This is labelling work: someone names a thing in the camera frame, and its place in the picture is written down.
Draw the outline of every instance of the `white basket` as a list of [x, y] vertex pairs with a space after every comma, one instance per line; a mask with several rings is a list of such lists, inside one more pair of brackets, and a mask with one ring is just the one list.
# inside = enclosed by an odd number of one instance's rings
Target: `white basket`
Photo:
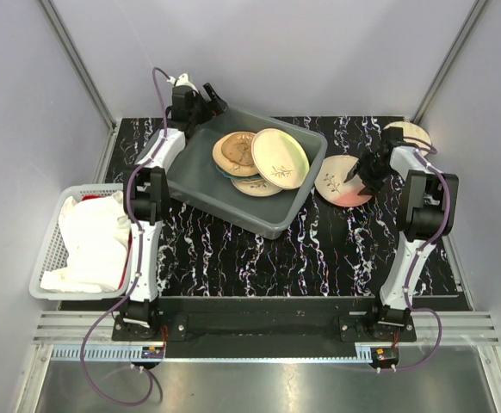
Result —
[[61, 207], [65, 200], [70, 196], [74, 197], [76, 201], [81, 201], [84, 196], [98, 195], [109, 196], [116, 191], [122, 190], [121, 183], [101, 183], [93, 185], [79, 185], [77, 187], [70, 187], [63, 191], [58, 199], [58, 203], [53, 210], [52, 219], [47, 226], [46, 235], [42, 241], [38, 259], [34, 265], [33, 275], [30, 280], [28, 290], [33, 297], [37, 299], [53, 299], [63, 301], [82, 301], [82, 300], [95, 300], [95, 299], [114, 299], [121, 296], [128, 288], [130, 281], [129, 274], [126, 274], [121, 288], [109, 293], [55, 293], [40, 288], [42, 275], [44, 271], [53, 271], [54, 269], [65, 267], [67, 264], [67, 249], [61, 237], [59, 230], [58, 218], [61, 212]]

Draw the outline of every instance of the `black marble table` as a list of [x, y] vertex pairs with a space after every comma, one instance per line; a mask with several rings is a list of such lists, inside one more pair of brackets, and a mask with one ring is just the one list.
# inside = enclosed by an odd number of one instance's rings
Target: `black marble table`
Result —
[[[395, 117], [291, 117], [322, 133], [327, 157], [359, 156]], [[124, 119], [106, 182], [120, 182], [159, 127], [159, 119]], [[388, 276], [398, 242], [395, 219], [403, 181], [393, 177], [363, 206], [340, 208], [312, 190], [290, 227], [268, 240], [173, 200], [158, 247], [162, 296], [368, 296]], [[428, 259], [416, 294], [457, 294], [446, 251]]]

